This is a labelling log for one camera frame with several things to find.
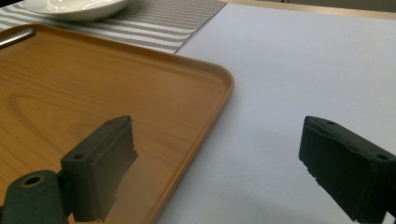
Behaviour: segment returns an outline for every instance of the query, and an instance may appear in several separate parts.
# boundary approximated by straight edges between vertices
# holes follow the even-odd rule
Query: white plate
[[[24,0],[24,7],[63,21],[98,21],[120,11],[128,2],[129,0]]]

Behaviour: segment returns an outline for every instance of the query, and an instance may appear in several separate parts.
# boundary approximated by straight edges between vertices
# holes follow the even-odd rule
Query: white surface
[[[129,0],[24,0],[35,13],[65,21],[97,21],[125,8]]]
[[[177,53],[235,88],[158,223],[353,223],[298,159],[303,121],[396,154],[395,41],[396,21],[227,5]]]

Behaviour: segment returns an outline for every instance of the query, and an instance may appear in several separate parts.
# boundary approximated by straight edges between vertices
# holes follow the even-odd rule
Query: wood grain surface
[[[268,7],[268,8],[282,9],[282,10],[304,11],[304,12],[313,12],[313,13],[329,14],[329,15],[396,20],[396,13],[394,12],[369,11],[369,10],[358,10],[358,9],[339,8],[339,7],[316,7],[316,6],[308,6],[308,5],[281,3],[280,0],[277,2],[259,1],[259,0],[220,0],[220,1],[230,4],[238,4],[238,5],[245,5],[251,7]]]
[[[139,158],[106,223],[152,223],[233,89],[222,67],[40,25],[0,49],[0,201],[108,119],[131,115]]]

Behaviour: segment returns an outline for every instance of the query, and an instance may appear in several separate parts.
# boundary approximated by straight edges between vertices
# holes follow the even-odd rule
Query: striped placemat
[[[225,4],[218,0],[131,0],[125,9],[109,19],[78,23],[30,12],[19,2],[0,8],[0,31],[39,23],[174,53]]]

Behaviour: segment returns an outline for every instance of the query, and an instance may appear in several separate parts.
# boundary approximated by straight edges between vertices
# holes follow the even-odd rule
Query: screw hole
[[[387,156],[380,155],[380,154],[376,155],[376,157],[379,158],[382,161],[387,161],[389,159]]]
[[[29,188],[35,187],[35,186],[39,185],[41,182],[43,182],[44,178],[45,178],[44,175],[30,176],[29,178],[25,179],[21,183],[21,187],[23,189],[29,189]]]
[[[84,155],[82,155],[82,154],[76,154],[76,155],[73,157],[73,159],[75,159],[75,160],[81,160],[82,158],[84,158]]]

